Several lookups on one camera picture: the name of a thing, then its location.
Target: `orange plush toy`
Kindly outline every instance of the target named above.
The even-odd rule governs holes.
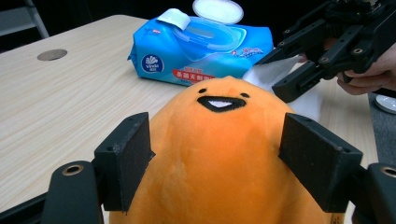
[[[330,224],[278,157],[287,112],[241,79],[188,87],[150,121],[156,156],[128,213],[110,223]]]

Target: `plush toy eye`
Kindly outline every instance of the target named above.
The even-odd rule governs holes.
[[[244,92],[241,93],[241,96],[246,97],[246,98],[250,97],[247,93],[244,93]]]

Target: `person's hand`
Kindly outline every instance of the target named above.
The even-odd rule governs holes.
[[[338,85],[352,95],[360,95],[381,88],[396,91],[396,44],[388,49],[363,74],[345,71],[348,77],[353,77],[345,83],[342,74],[338,74]]]

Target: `gray floor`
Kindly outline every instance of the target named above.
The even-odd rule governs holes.
[[[369,94],[378,160],[396,167],[396,115],[375,104],[376,94]]]

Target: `plush toy mouth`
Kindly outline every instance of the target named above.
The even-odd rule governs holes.
[[[223,96],[202,96],[197,101],[207,109],[217,113],[235,110],[246,105],[246,102],[239,98]]]

